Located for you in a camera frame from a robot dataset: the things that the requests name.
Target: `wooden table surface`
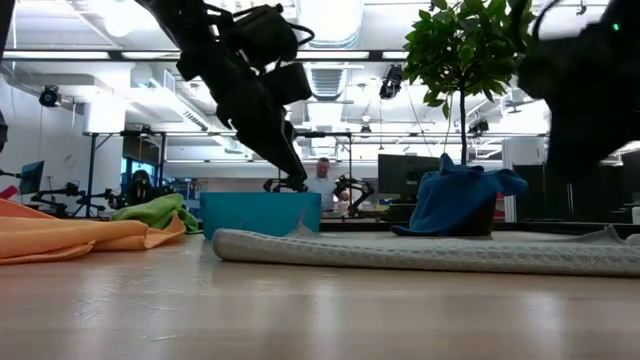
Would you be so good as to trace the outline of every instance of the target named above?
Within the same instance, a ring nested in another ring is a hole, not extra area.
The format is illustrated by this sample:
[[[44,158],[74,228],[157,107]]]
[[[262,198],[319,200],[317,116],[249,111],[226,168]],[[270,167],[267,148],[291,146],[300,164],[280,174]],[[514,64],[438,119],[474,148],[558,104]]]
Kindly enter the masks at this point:
[[[211,244],[0,268],[5,359],[640,359],[629,279],[221,262]]]

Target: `blue towel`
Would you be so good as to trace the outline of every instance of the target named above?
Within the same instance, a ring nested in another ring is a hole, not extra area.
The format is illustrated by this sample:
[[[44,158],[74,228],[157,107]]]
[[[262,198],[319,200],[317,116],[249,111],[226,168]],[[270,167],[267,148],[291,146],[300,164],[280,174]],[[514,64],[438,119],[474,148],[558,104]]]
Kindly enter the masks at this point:
[[[509,169],[485,172],[482,166],[454,165],[447,154],[440,157],[440,171],[424,174],[418,203],[409,228],[393,226],[397,235],[448,235],[479,206],[498,193],[504,196],[527,192],[528,184]]]

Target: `camera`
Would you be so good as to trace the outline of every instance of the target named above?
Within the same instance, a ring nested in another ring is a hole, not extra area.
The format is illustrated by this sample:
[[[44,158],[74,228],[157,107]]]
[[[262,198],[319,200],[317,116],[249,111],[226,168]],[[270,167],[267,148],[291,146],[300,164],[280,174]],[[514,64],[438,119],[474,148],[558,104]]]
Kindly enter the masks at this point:
[[[57,108],[62,103],[62,97],[56,85],[45,86],[38,100],[40,101],[40,105],[48,108]]]
[[[402,65],[391,65],[387,75],[382,79],[380,99],[390,100],[396,97],[402,89]]]

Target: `plant pot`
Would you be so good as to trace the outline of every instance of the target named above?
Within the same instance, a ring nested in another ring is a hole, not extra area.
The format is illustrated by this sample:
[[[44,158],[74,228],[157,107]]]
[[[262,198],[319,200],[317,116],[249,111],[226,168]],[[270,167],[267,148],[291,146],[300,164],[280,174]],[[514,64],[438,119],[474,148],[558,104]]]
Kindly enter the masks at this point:
[[[470,237],[491,235],[496,211],[496,196],[476,208],[460,224],[451,228],[450,236]]]

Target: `gray mat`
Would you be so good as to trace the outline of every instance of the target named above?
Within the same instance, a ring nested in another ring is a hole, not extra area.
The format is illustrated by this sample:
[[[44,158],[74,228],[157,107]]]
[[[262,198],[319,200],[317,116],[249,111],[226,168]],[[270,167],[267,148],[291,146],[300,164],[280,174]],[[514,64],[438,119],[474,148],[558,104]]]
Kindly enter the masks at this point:
[[[581,237],[403,238],[322,236],[299,227],[286,237],[221,229],[214,252],[224,260],[383,269],[526,274],[640,276],[640,241],[613,227]]]

